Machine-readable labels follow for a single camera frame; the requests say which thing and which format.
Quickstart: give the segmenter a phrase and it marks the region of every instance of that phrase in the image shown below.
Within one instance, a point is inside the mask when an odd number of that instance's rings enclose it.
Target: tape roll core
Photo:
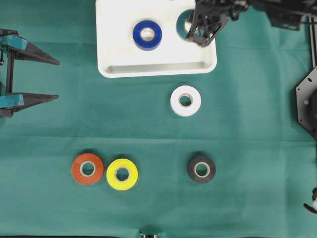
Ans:
[[[128,178],[120,181],[117,177],[119,169],[126,169],[128,171]],[[106,178],[109,185],[119,191],[125,191],[132,188],[138,180],[138,169],[133,162],[127,159],[117,159],[113,161],[106,172]]]
[[[201,164],[205,165],[207,168],[207,173],[205,175],[199,175],[196,171],[197,166]],[[193,181],[197,183],[208,183],[213,180],[216,174],[216,166],[208,156],[199,155],[189,162],[187,172]]]
[[[93,172],[90,175],[86,175],[83,171],[85,164],[93,165]],[[101,158],[95,154],[85,153],[78,156],[72,164],[71,172],[74,179],[83,185],[92,185],[98,182],[105,171],[105,166]]]
[[[155,31],[150,27],[144,27],[141,30],[140,35],[144,41],[151,41],[155,37]]]

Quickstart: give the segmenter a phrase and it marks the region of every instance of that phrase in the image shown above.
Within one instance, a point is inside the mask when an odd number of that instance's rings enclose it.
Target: green cloth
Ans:
[[[317,217],[303,208],[317,185],[316,144],[296,121],[294,90],[311,71],[307,27],[272,28],[250,9],[219,34],[211,73],[109,79],[97,70],[94,0],[3,0],[1,8],[1,28],[61,65],[15,64],[15,92],[59,99],[0,119],[0,235],[316,237]],[[184,84],[203,100],[189,118],[169,105]],[[132,160],[137,184],[125,192],[105,176],[78,184],[71,165],[84,151],[106,166]],[[217,168],[205,185],[187,175],[199,151]]]

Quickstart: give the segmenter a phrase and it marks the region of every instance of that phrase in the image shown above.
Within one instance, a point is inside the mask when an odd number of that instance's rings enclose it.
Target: blue tape roll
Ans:
[[[15,106],[24,106],[24,99],[22,94],[0,97],[0,108],[9,108]]]
[[[154,38],[150,41],[145,41],[141,37],[141,31],[144,28],[151,28],[155,35]],[[160,26],[153,21],[141,21],[139,22],[133,30],[133,39],[137,47],[144,51],[152,51],[157,48],[162,40],[162,30]]]

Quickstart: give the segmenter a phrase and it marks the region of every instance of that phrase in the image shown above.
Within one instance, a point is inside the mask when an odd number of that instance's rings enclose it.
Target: red tape roll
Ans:
[[[83,166],[86,163],[91,163],[94,166],[94,170],[91,175],[86,175],[83,172]],[[71,167],[73,177],[77,182],[83,185],[92,185],[98,182],[103,176],[104,171],[105,166],[103,161],[97,155],[91,153],[78,156]]]

